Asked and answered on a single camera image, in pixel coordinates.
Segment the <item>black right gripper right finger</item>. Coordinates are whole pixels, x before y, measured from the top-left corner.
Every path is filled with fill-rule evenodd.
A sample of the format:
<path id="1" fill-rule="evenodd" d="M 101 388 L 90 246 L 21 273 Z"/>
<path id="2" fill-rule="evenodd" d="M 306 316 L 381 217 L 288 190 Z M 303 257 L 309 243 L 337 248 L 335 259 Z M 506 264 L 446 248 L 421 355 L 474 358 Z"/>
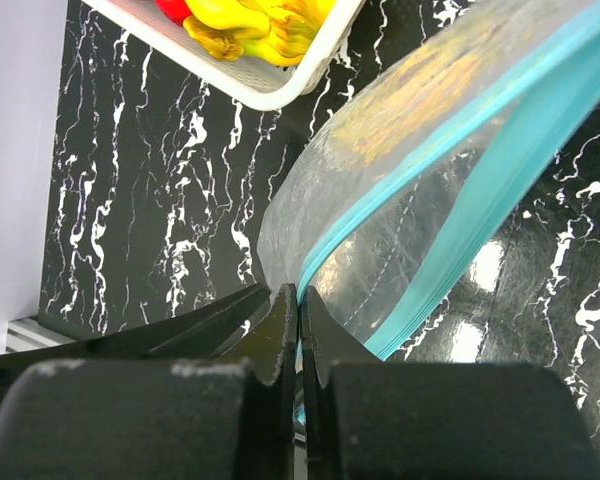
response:
<path id="1" fill-rule="evenodd" d="M 312 479 L 600 479 L 573 398 L 530 364 L 385 363 L 300 306 Z"/>

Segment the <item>clear zip top bag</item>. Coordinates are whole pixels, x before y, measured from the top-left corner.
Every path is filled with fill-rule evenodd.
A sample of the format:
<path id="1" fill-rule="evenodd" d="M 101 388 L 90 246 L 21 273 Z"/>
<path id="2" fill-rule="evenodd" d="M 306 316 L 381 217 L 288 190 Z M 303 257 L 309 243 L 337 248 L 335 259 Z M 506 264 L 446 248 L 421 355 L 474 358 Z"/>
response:
<path id="1" fill-rule="evenodd" d="M 600 102 L 600 1 L 479 1 L 316 133 L 267 207 L 272 291 L 380 359 L 426 320 Z"/>

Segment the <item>red apple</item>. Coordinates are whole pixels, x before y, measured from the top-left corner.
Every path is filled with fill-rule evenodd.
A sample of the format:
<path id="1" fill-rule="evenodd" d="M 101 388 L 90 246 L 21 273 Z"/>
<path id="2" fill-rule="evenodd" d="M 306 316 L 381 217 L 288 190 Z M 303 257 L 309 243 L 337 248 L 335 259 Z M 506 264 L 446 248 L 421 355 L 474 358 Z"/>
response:
<path id="1" fill-rule="evenodd" d="M 185 0 L 155 0 L 155 4 L 166 18 L 178 26 L 192 15 Z"/>

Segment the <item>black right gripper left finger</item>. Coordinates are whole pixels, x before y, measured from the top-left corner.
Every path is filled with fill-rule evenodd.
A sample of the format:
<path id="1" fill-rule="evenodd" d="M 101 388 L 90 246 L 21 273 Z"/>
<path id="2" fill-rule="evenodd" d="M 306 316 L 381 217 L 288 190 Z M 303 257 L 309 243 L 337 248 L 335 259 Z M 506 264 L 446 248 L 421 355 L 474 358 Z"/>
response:
<path id="1" fill-rule="evenodd" d="M 0 479 L 289 479 L 294 286 L 0 355 Z"/>

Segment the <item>yellow banana bunch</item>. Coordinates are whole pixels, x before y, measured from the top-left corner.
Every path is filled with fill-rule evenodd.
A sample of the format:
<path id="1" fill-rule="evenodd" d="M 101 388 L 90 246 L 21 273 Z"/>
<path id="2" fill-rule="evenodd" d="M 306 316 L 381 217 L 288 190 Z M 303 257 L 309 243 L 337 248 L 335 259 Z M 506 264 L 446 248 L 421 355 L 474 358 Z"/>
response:
<path id="1" fill-rule="evenodd" d="M 259 58 L 277 67 L 301 62 L 333 1 L 188 1 L 183 28 L 211 57 Z"/>

